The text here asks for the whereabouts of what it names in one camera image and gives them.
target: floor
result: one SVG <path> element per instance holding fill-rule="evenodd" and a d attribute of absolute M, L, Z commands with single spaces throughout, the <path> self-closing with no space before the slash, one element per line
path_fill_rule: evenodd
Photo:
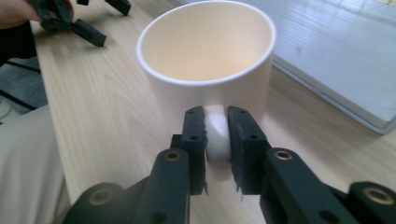
<path fill-rule="evenodd" d="M 28 66 L 35 71 L 4 64 L 0 67 L 0 91 L 4 91 L 32 107 L 39 108 L 40 106 L 46 105 L 47 97 L 44 90 L 43 79 L 39 73 L 37 57 L 26 60 L 11 59 L 10 62 Z M 4 96 L 0 95 L 0 99 L 11 103 L 13 108 L 20 114 L 31 111 L 31 109 L 16 104 Z"/>

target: table surface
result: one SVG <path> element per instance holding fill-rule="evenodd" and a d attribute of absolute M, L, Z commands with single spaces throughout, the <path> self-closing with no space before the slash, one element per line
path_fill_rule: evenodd
<path fill-rule="evenodd" d="M 142 30 L 181 4 L 134 0 L 127 17 L 102 1 L 75 6 L 75 18 L 107 35 L 102 48 L 33 22 L 72 202 L 100 182 L 131 186 L 169 147 L 171 133 L 134 52 Z M 294 150 L 337 189 L 365 180 L 396 189 L 396 132 L 369 131 L 276 68 L 269 91 L 262 126 L 272 146 Z M 191 197 L 191 223 L 263 223 L 258 196 L 242 197 L 233 180 L 208 176 L 208 185 L 209 197 Z"/>

